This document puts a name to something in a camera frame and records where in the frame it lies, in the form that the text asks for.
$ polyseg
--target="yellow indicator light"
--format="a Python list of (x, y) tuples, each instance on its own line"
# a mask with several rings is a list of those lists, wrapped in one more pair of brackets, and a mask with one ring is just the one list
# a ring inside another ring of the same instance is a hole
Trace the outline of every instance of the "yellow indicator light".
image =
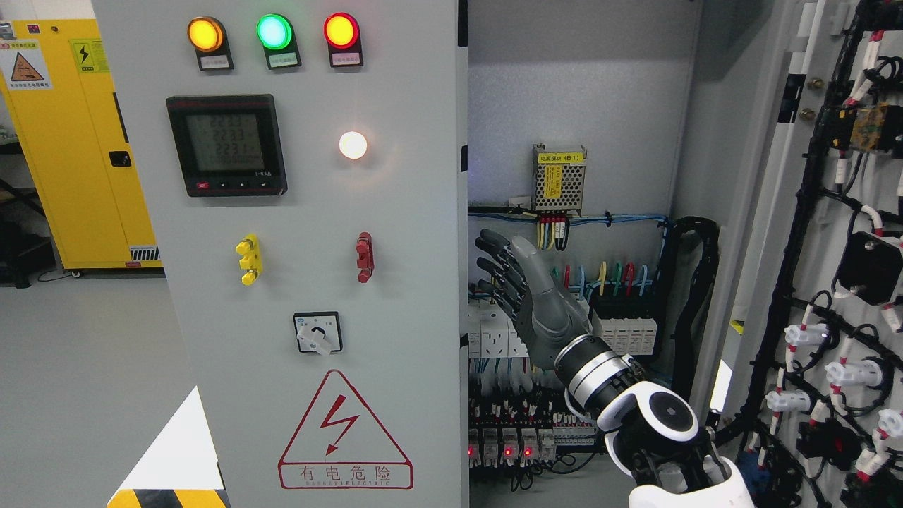
[(323, 35), (333, 46), (344, 50), (358, 41), (358, 22), (350, 14), (336, 13), (326, 18)]
[(363, 134), (349, 131), (339, 139), (339, 151), (347, 158), (356, 161), (367, 152), (367, 139)]
[(223, 29), (219, 22), (206, 16), (188, 23), (188, 40), (201, 52), (214, 52), (223, 45)]

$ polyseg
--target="terminal block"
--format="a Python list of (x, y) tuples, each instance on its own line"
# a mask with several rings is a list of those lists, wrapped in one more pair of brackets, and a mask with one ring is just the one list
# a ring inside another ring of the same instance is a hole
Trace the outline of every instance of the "terminal block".
[(837, 267), (837, 282), (869, 305), (878, 306), (896, 299), (901, 274), (900, 247), (887, 238), (860, 231), (847, 241)]
[(850, 148), (860, 152), (893, 150), (903, 156), (903, 107), (879, 104), (859, 108), (853, 123)]
[(796, 450), (805, 458), (824, 458), (841, 471), (849, 471), (862, 446), (855, 432), (829, 419), (816, 425), (801, 422)]

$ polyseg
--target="warning sticker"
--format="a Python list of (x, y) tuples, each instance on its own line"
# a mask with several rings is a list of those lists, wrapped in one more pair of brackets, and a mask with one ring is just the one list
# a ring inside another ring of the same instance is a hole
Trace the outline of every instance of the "warning sticker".
[(70, 39), (69, 44), (79, 72), (110, 72), (107, 52), (100, 39)]
[(326, 372), (279, 459), (285, 489), (410, 489), (414, 467), (348, 378)]
[(37, 41), (0, 42), (0, 71), (9, 90), (53, 88)]
[(549, 164), (545, 167), (545, 189), (543, 190), (543, 197), (545, 199), (558, 199), (562, 197), (563, 173), (563, 165)]

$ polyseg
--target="indicator light label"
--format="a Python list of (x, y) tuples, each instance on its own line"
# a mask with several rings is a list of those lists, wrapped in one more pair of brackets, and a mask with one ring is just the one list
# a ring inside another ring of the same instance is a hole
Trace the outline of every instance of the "indicator light label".
[(200, 63), (200, 67), (204, 70), (207, 69), (228, 69), (228, 56), (221, 54), (215, 56), (202, 56), (198, 58), (198, 62)]
[(545, 167), (545, 188), (543, 190), (543, 197), (545, 197), (545, 199), (558, 199), (562, 197), (563, 173), (563, 165), (547, 165)]
[(539, 154), (539, 164), (583, 164), (581, 152), (544, 152)]
[(360, 53), (333, 53), (332, 65), (360, 65)]
[(107, 52), (100, 39), (70, 39), (69, 44), (79, 72), (110, 72)]
[(279, 459), (284, 489), (410, 489), (414, 466), (348, 378), (331, 370)]
[(298, 65), (298, 57), (294, 53), (282, 53), (269, 56), (270, 67), (292, 67)]
[(0, 71), (9, 90), (52, 89), (50, 71), (37, 41), (0, 42)]

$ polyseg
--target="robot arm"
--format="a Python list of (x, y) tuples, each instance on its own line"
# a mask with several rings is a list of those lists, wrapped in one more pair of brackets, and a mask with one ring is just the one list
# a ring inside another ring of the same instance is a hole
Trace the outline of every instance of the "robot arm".
[(605, 433), (612, 460), (637, 482), (631, 508), (753, 506), (737, 467), (718, 455), (686, 401), (592, 336), (588, 316), (533, 244), (483, 230), (476, 245), (495, 260), (477, 264), (497, 283), (481, 280), (479, 288), (511, 317), (530, 360), (554, 368)]

